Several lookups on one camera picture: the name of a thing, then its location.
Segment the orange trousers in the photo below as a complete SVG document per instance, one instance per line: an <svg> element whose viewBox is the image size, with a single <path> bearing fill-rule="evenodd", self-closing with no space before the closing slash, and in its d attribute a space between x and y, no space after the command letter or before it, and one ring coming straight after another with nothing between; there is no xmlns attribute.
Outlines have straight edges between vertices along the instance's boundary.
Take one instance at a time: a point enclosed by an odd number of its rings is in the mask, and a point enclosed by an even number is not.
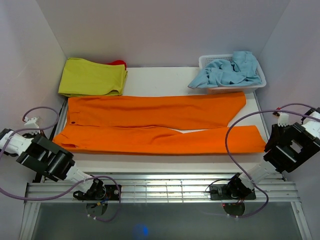
<svg viewBox="0 0 320 240"><path fill-rule="evenodd" d="M242 92L71 97L66 125L53 141L86 154L261 153L265 141L256 126L228 126L246 102Z"/></svg>

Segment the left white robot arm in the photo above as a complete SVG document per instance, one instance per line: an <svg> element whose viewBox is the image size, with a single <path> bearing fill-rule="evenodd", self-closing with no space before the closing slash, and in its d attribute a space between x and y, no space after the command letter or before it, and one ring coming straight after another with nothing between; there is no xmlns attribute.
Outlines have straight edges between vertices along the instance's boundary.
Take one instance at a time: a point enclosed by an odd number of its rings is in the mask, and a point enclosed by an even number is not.
<svg viewBox="0 0 320 240"><path fill-rule="evenodd" d="M19 164L54 182L62 180L75 184L82 181L78 185L79 190L73 193L77 200L102 200L106 196L103 181L82 172L72 153L40 134L26 138L5 128L0 133L0 147L5 147L5 155L16 157Z"/></svg>

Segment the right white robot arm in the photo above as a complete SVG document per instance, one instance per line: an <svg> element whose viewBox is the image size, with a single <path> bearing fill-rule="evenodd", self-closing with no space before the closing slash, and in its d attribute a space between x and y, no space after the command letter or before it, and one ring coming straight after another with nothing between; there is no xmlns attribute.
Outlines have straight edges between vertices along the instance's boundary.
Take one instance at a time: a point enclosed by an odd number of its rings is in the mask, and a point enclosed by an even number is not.
<svg viewBox="0 0 320 240"><path fill-rule="evenodd" d="M289 124L289 114L276 109L277 123L271 126L271 135L264 147L263 160L248 171L236 173L222 187L232 199L246 199L255 185L271 173L291 173L320 151L320 109L310 108L301 123Z"/></svg>

